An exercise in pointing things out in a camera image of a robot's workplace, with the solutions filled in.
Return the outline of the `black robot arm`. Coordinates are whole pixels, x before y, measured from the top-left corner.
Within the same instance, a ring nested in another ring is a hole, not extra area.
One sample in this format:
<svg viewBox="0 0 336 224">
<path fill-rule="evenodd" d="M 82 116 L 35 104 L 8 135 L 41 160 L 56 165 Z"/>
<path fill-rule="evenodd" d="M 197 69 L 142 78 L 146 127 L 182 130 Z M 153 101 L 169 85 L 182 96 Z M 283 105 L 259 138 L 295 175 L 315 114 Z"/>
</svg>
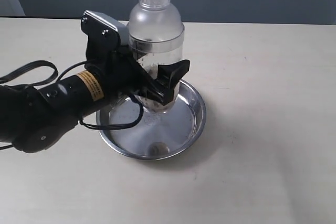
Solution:
<svg viewBox="0 0 336 224">
<path fill-rule="evenodd" d="M 129 32 L 119 21 L 87 10 L 81 18 L 87 35 L 84 71 L 68 77 L 57 70 L 46 80 L 12 86 L 10 81 L 38 67 L 53 67 L 45 60 L 30 62 L 1 77 L 1 142 L 4 149 L 37 153 L 53 146 L 84 118 L 120 95 L 134 103 L 145 97 L 167 105 L 174 89 L 190 68 L 189 60 L 159 65 L 152 78 L 128 46 Z"/>
</svg>

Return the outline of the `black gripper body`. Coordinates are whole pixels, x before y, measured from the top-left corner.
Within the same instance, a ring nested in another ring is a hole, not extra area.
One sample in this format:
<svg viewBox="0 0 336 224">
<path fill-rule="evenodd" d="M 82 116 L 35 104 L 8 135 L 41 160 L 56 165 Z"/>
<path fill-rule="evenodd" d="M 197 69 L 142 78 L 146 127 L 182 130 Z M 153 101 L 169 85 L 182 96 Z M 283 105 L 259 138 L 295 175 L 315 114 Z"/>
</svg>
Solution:
<svg viewBox="0 0 336 224">
<path fill-rule="evenodd" d="M 161 103 L 162 86 L 135 60 L 129 45 L 110 50 L 104 45 L 87 41 L 86 69 L 95 72 L 105 90 L 111 93 L 130 93 Z"/>
</svg>

